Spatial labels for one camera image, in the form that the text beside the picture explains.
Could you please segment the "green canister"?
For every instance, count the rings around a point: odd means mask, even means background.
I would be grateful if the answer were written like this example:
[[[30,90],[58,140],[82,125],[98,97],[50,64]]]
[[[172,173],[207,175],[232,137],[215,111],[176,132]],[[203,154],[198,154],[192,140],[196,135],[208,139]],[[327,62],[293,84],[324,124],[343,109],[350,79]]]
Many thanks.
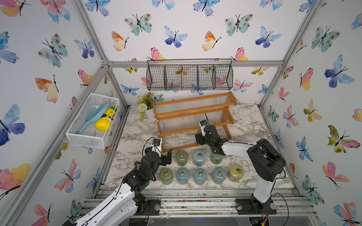
[[[169,168],[163,168],[160,170],[159,179],[164,185],[169,185],[173,181],[173,172]]]
[[[222,163],[224,155],[211,153],[210,160],[213,164],[219,165]]]
[[[179,166],[185,166],[188,163],[188,154],[185,151],[178,151],[176,153],[176,162]]]

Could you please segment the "blue canister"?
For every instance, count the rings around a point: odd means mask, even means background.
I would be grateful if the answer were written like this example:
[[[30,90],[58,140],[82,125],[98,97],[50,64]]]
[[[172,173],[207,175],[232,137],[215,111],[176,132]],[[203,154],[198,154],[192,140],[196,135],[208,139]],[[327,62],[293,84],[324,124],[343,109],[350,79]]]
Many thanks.
[[[203,150],[196,150],[193,153],[193,164],[197,167],[202,167],[206,161],[206,153]]]
[[[217,167],[214,169],[212,174],[212,180],[214,183],[220,185],[222,184],[227,178],[227,172],[222,167]]]
[[[187,184],[189,181],[189,171],[186,168],[179,168],[176,171],[176,179],[181,185]]]
[[[197,168],[194,171],[193,179],[197,185],[203,185],[207,180],[207,172],[203,168]]]

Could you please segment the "yellow-green canister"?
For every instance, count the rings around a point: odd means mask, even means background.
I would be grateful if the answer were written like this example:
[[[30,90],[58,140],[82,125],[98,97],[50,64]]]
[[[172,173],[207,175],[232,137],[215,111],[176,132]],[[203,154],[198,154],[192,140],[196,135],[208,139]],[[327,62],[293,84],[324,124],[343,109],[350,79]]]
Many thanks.
[[[231,182],[239,182],[245,175],[243,167],[239,164],[233,164],[227,172],[227,177]]]

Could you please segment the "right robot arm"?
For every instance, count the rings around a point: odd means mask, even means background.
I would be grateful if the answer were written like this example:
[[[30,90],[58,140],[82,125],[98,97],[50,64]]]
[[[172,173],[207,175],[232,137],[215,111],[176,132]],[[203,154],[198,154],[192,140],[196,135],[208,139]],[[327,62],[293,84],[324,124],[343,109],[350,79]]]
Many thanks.
[[[272,190],[279,175],[284,172],[285,159],[266,139],[261,138],[255,144],[222,139],[214,125],[200,122],[201,133],[196,134],[197,144],[207,144],[212,153],[219,155],[248,156],[259,178],[251,200],[257,204],[266,204],[271,200]]]

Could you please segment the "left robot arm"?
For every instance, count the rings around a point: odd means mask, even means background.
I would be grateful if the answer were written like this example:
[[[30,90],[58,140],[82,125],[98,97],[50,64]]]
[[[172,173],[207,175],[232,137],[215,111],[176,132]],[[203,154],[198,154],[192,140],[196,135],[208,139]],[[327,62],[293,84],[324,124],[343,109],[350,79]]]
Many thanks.
[[[148,200],[141,191],[150,181],[156,180],[156,172],[160,166],[172,163],[172,150],[167,155],[160,155],[146,149],[145,156],[140,162],[135,162],[135,168],[122,180],[118,188],[108,198],[103,200],[92,211],[85,214],[75,222],[67,220],[64,226],[118,226],[128,222],[133,215],[157,216],[160,209],[160,201]]]

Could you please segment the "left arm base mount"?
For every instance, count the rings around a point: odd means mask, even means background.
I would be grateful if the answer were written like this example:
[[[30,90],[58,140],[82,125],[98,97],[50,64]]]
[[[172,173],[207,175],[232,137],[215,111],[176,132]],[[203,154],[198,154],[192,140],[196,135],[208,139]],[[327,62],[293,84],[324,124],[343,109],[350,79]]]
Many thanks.
[[[136,194],[133,198],[137,206],[135,216],[158,216],[161,209],[159,199],[146,198],[142,193]]]

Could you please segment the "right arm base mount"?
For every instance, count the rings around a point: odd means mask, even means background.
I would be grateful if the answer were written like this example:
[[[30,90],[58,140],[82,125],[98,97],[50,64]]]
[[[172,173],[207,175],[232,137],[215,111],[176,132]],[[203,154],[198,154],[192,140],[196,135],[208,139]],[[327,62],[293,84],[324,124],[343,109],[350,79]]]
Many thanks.
[[[261,203],[254,196],[250,198],[236,199],[235,209],[239,215],[252,214],[277,214],[276,205],[269,198],[265,203]]]

